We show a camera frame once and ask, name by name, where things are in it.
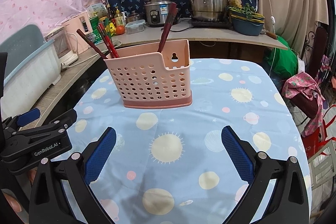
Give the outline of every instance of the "blue tablecloth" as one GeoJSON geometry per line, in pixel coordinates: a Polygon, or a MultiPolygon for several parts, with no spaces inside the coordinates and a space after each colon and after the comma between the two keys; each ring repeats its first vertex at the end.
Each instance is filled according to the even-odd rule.
{"type": "MultiPolygon", "coordinates": [[[[247,188],[221,143],[230,125],[271,158],[296,156],[311,204],[305,150],[291,114],[271,79],[257,64],[238,60],[190,61],[193,103],[188,107],[125,108],[106,70],[76,105],[68,129],[73,149],[98,139],[107,127],[117,143],[99,178],[90,184],[110,217],[128,224],[221,224],[247,188]]],[[[266,208],[271,181],[253,220],[266,208]]],[[[85,221],[65,185],[73,210],[85,221]]]]}

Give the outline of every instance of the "green plastic bag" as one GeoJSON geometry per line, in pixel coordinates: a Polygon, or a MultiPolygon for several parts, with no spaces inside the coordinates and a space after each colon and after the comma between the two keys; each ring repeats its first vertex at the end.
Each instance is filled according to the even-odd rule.
{"type": "Polygon", "coordinates": [[[282,50],[279,48],[273,48],[270,55],[266,57],[266,61],[271,66],[273,62],[274,52],[274,62],[272,71],[278,74],[283,79],[289,79],[290,77],[298,73],[298,61],[296,54],[290,49],[286,40],[281,36],[278,36],[278,40],[285,45],[288,50],[282,50]]]}

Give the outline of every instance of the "perforated plastic basket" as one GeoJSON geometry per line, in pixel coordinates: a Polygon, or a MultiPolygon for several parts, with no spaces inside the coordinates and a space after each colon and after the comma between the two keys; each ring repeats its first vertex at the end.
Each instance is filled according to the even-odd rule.
{"type": "Polygon", "coordinates": [[[113,81],[129,108],[173,108],[192,103],[189,41],[167,41],[118,49],[120,58],[105,59],[113,81]]]}

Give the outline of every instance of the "chopstick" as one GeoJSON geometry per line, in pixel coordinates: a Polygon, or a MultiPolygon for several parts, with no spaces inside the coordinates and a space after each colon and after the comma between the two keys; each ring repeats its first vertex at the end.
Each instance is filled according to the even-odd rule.
{"type": "Polygon", "coordinates": [[[114,57],[119,58],[120,56],[119,56],[118,52],[116,51],[115,47],[113,46],[113,43],[111,42],[109,36],[107,35],[107,32],[105,31],[104,25],[101,22],[98,25],[100,26],[100,28],[101,28],[101,30],[104,34],[104,37],[105,37],[107,43],[109,44],[110,49],[112,50],[112,53],[113,53],[114,57]]]}
{"type": "Polygon", "coordinates": [[[106,38],[105,38],[105,36],[104,36],[104,33],[103,33],[103,31],[102,31],[102,29],[101,29],[101,27],[100,27],[99,25],[97,26],[97,31],[98,31],[98,33],[100,34],[101,39],[103,40],[103,42],[104,42],[104,44],[105,44],[107,50],[109,51],[111,57],[112,57],[112,58],[115,58],[115,57],[114,57],[114,54],[113,54],[113,52],[112,52],[112,50],[111,50],[111,48],[110,48],[110,45],[107,43],[106,38]]]}
{"type": "Polygon", "coordinates": [[[159,49],[157,52],[162,52],[163,50],[163,47],[166,43],[166,40],[168,38],[168,35],[169,35],[169,32],[170,32],[170,29],[174,23],[174,20],[175,20],[175,17],[177,15],[177,12],[179,11],[178,8],[176,8],[176,3],[172,2],[170,4],[170,7],[169,7],[169,13],[168,13],[168,16],[166,18],[166,22],[165,22],[165,25],[163,27],[163,32],[162,32],[162,35],[161,35],[161,40],[160,40],[160,43],[159,43],[159,49]]]}
{"type": "Polygon", "coordinates": [[[88,39],[88,37],[82,32],[81,29],[78,29],[77,33],[80,35],[81,38],[84,39],[86,43],[89,44],[90,47],[92,47],[96,51],[96,53],[98,53],[103,59],[107,59],[107,57],[100,51],[100,49],[97,48],[97,46],[90,39],[88,39]]]}

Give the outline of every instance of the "silver screw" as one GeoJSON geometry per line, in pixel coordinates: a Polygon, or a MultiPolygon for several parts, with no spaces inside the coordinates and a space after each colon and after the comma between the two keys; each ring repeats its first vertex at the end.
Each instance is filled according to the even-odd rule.
{"type": "Polygon", "coordinates": [[[79,159],[79,157],[80,157],[81,155],[80,155],[80,153],[73,153],[72,155],[71,155],[71,158],[73,159],[73,160],[78,160],[79,159]]]}
{"type": "Polygon", "coordinates": [[[296,158],[296,157],[293,157],[293,156],[291,156],[291,162],[292,162],[292,163],[294,163],[294,164],[295,164],[295,163],[297,163],[297,158],[296,158]]]}
{"type": "Polygon", "coordinates": [[[265,152],[259,152],[259,153],[258,153],[258,157],[264,160],[264,159],[267,158],[267,155],[266,155],[265,152]]]}
{"type": "Polygon", "coordinates": [[[48,158],[43,158],[42,160],[41,160],[41,163],[42,164],[46,164],[48,162],[48,158]]]}

